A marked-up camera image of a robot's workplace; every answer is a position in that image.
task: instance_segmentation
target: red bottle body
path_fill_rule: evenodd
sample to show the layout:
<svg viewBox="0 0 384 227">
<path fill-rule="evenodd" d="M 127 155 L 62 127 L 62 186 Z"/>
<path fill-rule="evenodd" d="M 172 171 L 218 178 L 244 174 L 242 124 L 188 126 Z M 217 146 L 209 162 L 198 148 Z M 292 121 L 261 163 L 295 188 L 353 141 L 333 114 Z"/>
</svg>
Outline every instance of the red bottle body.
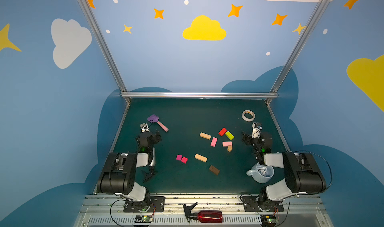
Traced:
<svg viewBox="0 0 384 227">
<path fill-rule="evenodd" d="M 200 211 L 197 214 L 197 220 L 202 223 L 219 223 L 223 222 L 223 214 L 221 211 Z"/>
</svg>

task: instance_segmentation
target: white tape roll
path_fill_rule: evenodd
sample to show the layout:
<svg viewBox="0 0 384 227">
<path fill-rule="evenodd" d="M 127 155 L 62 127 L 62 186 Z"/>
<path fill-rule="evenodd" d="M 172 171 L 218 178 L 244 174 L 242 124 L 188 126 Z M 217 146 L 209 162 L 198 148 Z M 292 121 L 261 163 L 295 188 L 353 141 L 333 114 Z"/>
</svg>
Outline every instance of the white tape roll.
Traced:
<svg viewBox="0 0 384 227">
<path fill-rule="evenodd" d="M 249 119 L 249 118 L 245 117 L 244 114 L 250 114 L 250 115 L 252 115 L 252 118 Z M 242 116 L 243 119 L 244 119 L 245 121 L 247 121 L 247 122 L 252 122 L 252 121 L 255 119 L 255 113 L 252 112 L 251 110 L 244 110 L 244 111 L 243 111 L 243 114 L 242 114 L 241 116 Z"/>
</svg>

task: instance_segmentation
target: pink block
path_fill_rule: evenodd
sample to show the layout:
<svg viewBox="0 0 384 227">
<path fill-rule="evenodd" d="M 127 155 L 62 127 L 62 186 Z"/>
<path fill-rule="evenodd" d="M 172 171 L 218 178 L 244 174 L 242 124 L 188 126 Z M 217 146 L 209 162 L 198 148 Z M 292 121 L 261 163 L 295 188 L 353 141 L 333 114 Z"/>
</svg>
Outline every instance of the pink block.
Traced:
<svg viewBox="0 0 384 227">
<path fill-rule="evenodd" d="M 223 147 L 233 146 L 232 141 L 223 142 Z"/>
<path fill-rule="evenodd" d="M 211 146 L 214 147 L 216 145 L 217 138 L 213 138 L 211 142 Z"/>
</svg>

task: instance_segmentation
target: toy shovel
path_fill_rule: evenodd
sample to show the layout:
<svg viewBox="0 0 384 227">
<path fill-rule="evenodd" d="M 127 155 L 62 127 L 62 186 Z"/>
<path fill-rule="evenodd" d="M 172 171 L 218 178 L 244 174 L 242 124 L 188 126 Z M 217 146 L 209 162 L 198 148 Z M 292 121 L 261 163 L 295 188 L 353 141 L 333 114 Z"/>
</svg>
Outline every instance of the toy shovel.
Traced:
<svg viewBox="0 0 384 227">
<path fill-rule="evenodd" d="M 157 117 L 156 115 L 152 114 L 151 116 L 148 117 L 147 120 L 148 120 L 150 123 L 157 122 L 157 123 L 160 125 L 160 127 L 161 127 L 162 129 L 164 129 L 164 131 L 168 132 L 169 129 L 168 129 L 164 124 L 162 124 L 162 123 L 159 121 L 159 117 Z"/>
</svg>

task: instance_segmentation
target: purple spatula head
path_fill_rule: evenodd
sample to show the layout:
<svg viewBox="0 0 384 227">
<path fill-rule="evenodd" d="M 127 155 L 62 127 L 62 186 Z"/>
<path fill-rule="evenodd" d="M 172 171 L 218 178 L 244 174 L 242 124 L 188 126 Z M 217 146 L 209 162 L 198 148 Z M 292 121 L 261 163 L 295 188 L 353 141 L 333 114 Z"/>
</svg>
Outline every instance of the purple spatula head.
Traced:
<svg viewBox="0 0 384 227">
<path fill-rule="evenodd" d="M 151 116 L 149 116 L 147 118 L 147 120 L 150 122 L 150 123 L 155 123 L 157 121 L 159 121 L 159 117 L 157 117 L 156 115 L 152 114 Z"/>
</svg>

